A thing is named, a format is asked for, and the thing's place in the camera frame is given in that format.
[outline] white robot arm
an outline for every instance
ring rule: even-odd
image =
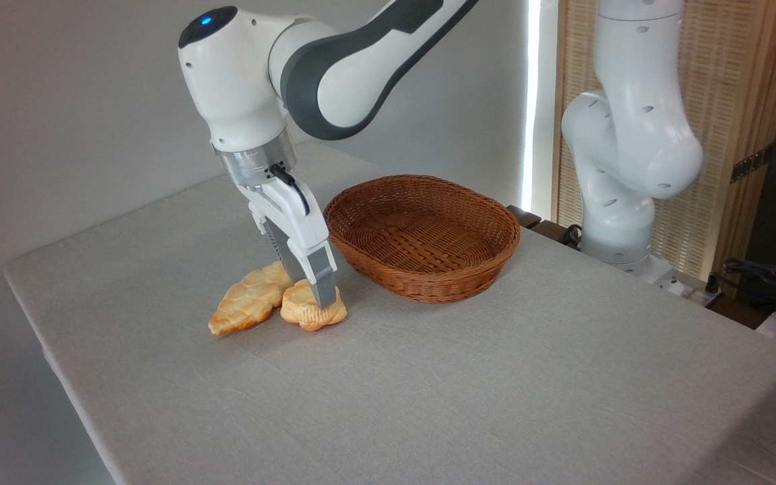
[[[212,147],[290,277],[306,277],[320,307],[335,300],[336,264],[311,190],[290,175],[298,159],[287,110],[317,138],[356,134],[476,2],[394,0],[347,34],[308,16],[222,7],[182,31],[179,63]]]
[[[663,288],[674,279],[650,255],[652,197],[680,194],[703,159],[678,88],[683,9],[684,0],[600,0],[595,73],[603,92],[577,96],[562,119],[583,194],[582,251]]]

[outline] bread roll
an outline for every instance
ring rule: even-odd
[[[280,316],[289,323],[298,323],[306,331],[317,331],[323,326],[342,322],[347,316],[346,306],[335,286],[337,301],[324,310],[319,309],[307,280],[300,280],[283,293]]]
[[[209,330],[212,335],[222,335],[268,320],[271,311],[283,301],[284,290],[290,286],[292,280],[280,261],[251,271],[226,292],[218,311],[209,320]]]

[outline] round bread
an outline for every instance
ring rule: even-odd
[[[321,310],[307,280],[300,280],[283,293],[280,316],[289,323],[298,323],[306,331],[317,331],[323,326],[342,322],[348,315],[346,305],[335,286],[337,301]]]

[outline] gray tablecloth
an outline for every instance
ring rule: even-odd
[[[323,207],[381,174],[298,150]],[[776,341],[526,230],[455,304],[335,254],[346,322],[210,337],[275,259],[224,176],[5,273],[120,483],[776,483]]]

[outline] brown wicker basket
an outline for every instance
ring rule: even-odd
[[[500,203],[427,175],[354,185],[331,200],[325,221],[358,273],[426,303],[483,292],[520,242],[517,219]]]

